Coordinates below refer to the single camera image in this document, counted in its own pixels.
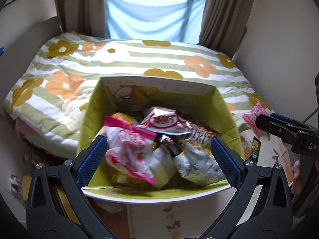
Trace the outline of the person's hand holding gripper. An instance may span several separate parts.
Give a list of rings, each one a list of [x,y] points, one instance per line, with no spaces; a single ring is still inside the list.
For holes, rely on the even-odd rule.
[[[299,162],[299,155],[294,153],[294,156],[297,158],[297,160],[294,163],[294,166],[292,167],[292,173],[293,173],[293,182],[291,186],[291,192],[294,195],[297,195],[302,190],[302,182],[300,179],[300,162]]]

